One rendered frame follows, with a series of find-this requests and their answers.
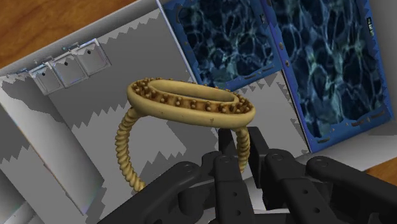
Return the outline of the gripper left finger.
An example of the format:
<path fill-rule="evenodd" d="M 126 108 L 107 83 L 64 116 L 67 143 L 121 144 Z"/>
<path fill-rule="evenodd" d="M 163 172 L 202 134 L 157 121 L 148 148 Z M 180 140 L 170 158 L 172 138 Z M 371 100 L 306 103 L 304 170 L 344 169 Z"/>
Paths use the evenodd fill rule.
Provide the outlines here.
<path fill-rule="evenodd" d="M 202 164 L 182 161 L 115 209 L 98 224 L 197 224 L 214 207 L 218 224 L 254 221 L 229 129 L 219 129 L 219 149 Z"/>

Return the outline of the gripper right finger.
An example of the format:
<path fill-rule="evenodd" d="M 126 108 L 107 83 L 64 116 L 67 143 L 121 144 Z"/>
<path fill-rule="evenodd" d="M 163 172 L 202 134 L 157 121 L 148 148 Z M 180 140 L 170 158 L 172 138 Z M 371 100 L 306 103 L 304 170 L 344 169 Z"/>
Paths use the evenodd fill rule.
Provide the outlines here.
<path fill-rule="evenodd" d="M 332 158 L 301 164 L 250 127 L 249 165 L 267 209 L 287 205 L 295 224 L 397 224 L 397 186 Z"/>

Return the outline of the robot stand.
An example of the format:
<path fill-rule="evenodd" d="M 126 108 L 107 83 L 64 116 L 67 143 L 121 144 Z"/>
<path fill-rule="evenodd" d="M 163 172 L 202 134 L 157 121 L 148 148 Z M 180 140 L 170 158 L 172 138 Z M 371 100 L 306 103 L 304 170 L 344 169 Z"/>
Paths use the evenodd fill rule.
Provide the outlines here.
<path fill-rule="evenodd" d="M 199 84 L 234 91 L 280 71 L 311 152 L 393 117 L 369 0 L 169 0 L 160 9 Z"/>

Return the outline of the grey three-square panel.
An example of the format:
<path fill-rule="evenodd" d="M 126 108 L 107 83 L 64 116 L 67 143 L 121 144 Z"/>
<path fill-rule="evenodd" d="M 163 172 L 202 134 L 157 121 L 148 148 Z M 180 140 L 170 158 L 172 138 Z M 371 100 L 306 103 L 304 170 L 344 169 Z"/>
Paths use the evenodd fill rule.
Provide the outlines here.
<path fill-rule="evenodd" d="M 23 68 L 5 76 L 11 78 L 27 74 L 43 95 L 48 95 L 78 84 L 111 66 L 101 44 L 95 38 L 82 45 L 75 43 L 63 47 L 63 50 L 65 52 L 62 55 L 49 57 L 32 69 Z"/>

